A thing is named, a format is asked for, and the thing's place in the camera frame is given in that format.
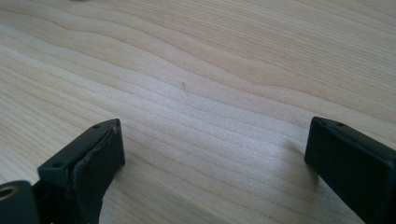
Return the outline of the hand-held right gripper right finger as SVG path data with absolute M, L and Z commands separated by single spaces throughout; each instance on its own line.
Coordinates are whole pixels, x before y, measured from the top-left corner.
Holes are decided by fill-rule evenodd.
M 396 224 L 396 150 L 314 117 L 304 161 L 366 224 Z

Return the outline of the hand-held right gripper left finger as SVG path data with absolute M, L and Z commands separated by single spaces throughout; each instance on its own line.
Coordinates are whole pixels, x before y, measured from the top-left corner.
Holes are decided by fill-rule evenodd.
M 125 164 L 121 125 L 93 125 L 38 167 L 34 185 L 42 224 L 98 224 L 103 198 Z

